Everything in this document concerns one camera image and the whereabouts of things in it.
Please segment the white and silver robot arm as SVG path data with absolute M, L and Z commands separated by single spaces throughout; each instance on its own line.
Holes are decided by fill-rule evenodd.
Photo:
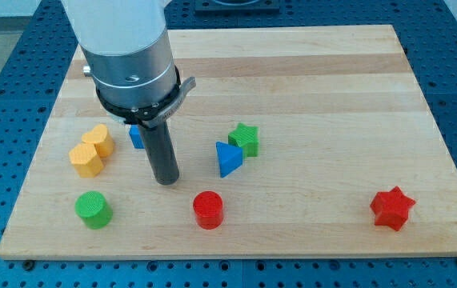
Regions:
M 177 76 L 166 29 L 170 0 L 62 0 L 100 98 L 135 109 L 161 102 Z

